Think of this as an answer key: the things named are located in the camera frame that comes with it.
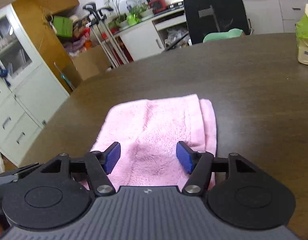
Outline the mint green seat cushion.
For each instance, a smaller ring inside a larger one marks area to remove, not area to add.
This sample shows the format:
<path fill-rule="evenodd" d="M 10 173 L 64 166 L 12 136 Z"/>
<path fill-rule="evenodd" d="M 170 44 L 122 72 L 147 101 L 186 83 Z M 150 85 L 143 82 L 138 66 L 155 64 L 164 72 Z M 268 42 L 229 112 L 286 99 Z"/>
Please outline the mint green seat cushion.
<path fill-rule="evenodd" d="M 209 41 L 217 41 L 217 40 L 241 37 L 241 36 L 245 36 L 244 31 L 241 29 L 234 28 L 234 29 L 230 29 L 229 31 L 225 31 L 225 32 L 210 33 L 204 37 L 203 43 L 206 43 Z"/>

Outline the white glass door cabinet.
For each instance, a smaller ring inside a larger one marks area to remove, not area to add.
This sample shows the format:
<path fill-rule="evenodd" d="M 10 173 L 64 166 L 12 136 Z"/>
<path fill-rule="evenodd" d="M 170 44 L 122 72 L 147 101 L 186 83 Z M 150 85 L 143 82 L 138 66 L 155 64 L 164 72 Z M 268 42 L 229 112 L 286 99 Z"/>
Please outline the white glass door cabinet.
<path fill-rule="evenodd" d="M 67 100 L 12 5 L 0 9 L 0 152 L 15 166 Z"/>

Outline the green tissue box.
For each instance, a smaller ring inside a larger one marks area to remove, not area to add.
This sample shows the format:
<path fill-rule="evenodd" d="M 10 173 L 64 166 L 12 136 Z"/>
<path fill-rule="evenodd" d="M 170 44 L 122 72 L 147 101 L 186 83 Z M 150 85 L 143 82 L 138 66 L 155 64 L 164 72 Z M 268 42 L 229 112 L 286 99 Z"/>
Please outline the green tissue box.
<path fill-rule="evenodd" d="M 296 24 L 296 39 L 298 47 L 298 61 L 308 65 L 308 4 L 305 6 L 304 15 Z"/>

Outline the pink towel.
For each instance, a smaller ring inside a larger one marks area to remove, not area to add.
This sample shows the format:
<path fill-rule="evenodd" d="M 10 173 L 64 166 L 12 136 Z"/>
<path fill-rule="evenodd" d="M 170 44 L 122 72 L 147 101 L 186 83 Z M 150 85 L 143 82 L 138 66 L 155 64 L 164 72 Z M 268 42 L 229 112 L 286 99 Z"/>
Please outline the pink towel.
<path fill-rule="evenodd" d="M 113 142 L 121 155 L 109 179 L 120 186 L 174 186 L 182 189 L 189 176 L 176 157 L 184 141 L 195 151 L 216 153 L 216 118 L 208 99 L 196 94 L 116 105 L 108 112 L 93 151 Z"/>

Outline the green cardboard box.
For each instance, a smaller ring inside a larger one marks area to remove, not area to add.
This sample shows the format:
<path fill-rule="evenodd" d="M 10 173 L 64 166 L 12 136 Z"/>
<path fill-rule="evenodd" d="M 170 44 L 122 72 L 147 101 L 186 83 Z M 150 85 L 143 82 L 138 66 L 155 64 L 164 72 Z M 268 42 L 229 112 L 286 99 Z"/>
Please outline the green cardboard box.
<path fill-rule="evenodd" d="M 59 37 L 72 37 L 73 21 L 70 18 L 62 16 L 53 17 L 53 26 L 56 29 L 56 35 Z"/>

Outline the black office chair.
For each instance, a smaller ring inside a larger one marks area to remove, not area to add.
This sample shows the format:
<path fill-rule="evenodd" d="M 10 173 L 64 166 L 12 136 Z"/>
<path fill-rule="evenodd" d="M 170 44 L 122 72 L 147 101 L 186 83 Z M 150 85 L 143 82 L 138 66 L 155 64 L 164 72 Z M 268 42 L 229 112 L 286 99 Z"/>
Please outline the black office chair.
<path fill-rule="evenodd" d="M 245 35 L 253 33 L 243 0 L 184 0 L 183 5 L 188 31 L 166 51 L 172 50 L 186 36 L 190 37 L 191 44 L 198 44 L 210 33 L 234 28 L 243 30 Z"/>

